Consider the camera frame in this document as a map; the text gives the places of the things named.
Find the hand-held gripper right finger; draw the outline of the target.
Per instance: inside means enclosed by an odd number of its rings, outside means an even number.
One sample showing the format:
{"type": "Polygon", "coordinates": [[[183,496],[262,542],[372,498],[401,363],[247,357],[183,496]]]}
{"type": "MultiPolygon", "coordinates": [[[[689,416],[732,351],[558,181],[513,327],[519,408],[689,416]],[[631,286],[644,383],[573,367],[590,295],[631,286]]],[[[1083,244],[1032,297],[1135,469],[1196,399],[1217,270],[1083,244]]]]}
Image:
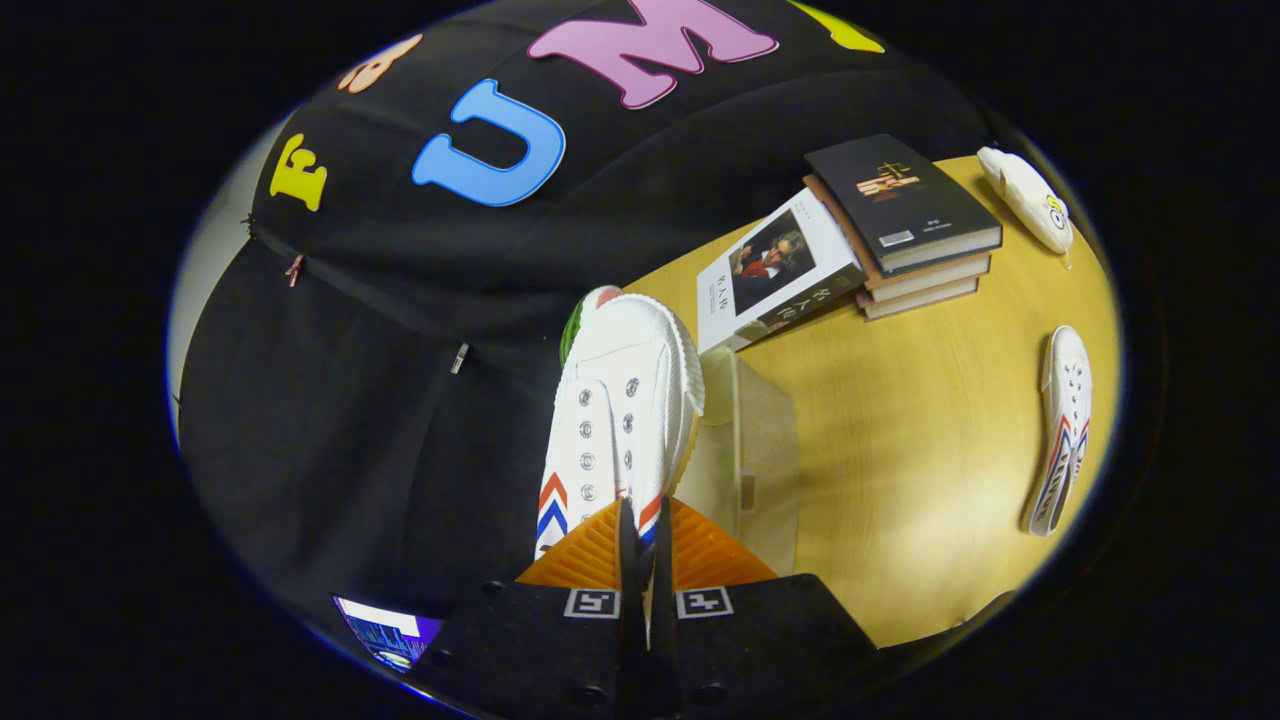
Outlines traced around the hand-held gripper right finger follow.
{"type": "Polygon", "coordinates": [[[689,505],[657,524],[652,650],[678,719],[832,719],[881,685],[881,652],[813,574],[781,577],[689,505]]]}

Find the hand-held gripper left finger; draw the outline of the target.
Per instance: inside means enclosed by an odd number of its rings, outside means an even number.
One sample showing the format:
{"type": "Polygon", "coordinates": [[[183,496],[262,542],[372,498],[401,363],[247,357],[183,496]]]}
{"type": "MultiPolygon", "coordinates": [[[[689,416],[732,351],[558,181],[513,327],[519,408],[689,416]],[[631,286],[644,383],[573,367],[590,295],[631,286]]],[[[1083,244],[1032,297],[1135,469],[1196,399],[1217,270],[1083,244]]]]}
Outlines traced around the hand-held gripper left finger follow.
{"type": "Polygon", "coordinates": [[[644,650],[632,505],[613,503],[614,587],[489,580],[456,605],[412,691],[477,719],[617,719],[620,670],[644,650]]]}

